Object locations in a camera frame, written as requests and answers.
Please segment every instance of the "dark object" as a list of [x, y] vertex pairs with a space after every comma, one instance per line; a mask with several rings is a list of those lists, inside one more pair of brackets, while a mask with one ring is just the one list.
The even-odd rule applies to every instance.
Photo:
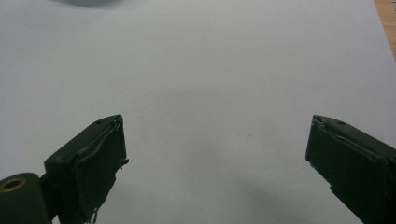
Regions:
[[396, 150], [336, 119], [314, 116], [305, 158], [363, 223], [396, 223]]
[[45, 161], [47, 173], [19, 174], [0, 182], [0, 223], [63, 224], [96, 218], [126, 164], [122, 116], [99, 119]]

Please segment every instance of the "screw hole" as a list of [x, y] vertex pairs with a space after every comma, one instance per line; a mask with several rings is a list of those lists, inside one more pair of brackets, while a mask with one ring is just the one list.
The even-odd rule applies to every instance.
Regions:
[[24, 178], [14, 178], [8, 180], [6, 183], [0, 185], [0, 192], [11, 192], [22, 187], [26, 183]]

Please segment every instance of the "black plastic part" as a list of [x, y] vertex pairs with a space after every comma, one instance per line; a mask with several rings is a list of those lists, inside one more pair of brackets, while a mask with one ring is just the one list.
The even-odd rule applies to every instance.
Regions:
[[53, 220], [63, 207], [61, 192], [58, 186], [51, 185], [47, 174], [40, 177], [40, 185], [44, 196], [44, 202], [47, 206], [49, 220]]
[[99, 119], [45, 161], [43, 182], [60, 192], [61, 223], [87, 222], [105, 202], [115, 173], [128, 162], [122, 125], [121, 115]]
[[305, 158], [363, 223], [396, 223], [396, 150], [343, 121], [314, 116]]
[[50, 223], [37, 175], [25, 173], [0, 181], [0, 223]]

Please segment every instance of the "white surface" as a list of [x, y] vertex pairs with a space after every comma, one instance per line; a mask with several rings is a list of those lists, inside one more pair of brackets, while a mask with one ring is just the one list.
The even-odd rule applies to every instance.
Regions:
[[0, 178], [121, 113], [98, 223], [360, 223], [304, 160], [312, 115], [396, 147], [372, 0], [0, 3]]

